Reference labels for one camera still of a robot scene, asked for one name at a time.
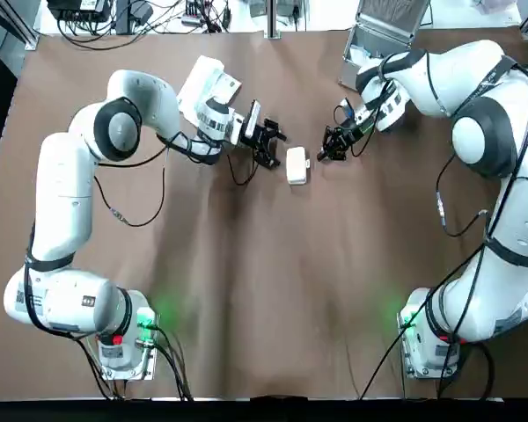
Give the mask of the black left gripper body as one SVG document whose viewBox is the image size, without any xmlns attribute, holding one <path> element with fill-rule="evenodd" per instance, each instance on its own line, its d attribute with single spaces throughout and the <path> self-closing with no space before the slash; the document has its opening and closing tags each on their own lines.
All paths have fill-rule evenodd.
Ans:
<svg viewBox="0 0 528 422">
<path fill-rule="evenodd" d="M 239 142 L 243 147 L 268 153 L 268 129 L 261 124 L 250 126 L 248 122 L 245 121 L 240 129 Z"/>
</svg>

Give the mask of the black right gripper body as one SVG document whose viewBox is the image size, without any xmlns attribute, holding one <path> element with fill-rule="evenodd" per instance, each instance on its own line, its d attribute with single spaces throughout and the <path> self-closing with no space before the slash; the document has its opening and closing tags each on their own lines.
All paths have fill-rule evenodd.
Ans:
<svg viewBox="0 0 528 422">
<path fill-rule="evenodd" d="M 356 115 L 344 120 L 344 141 L 359 141 L 372 127 L 373 115 Z"/>
</svg>

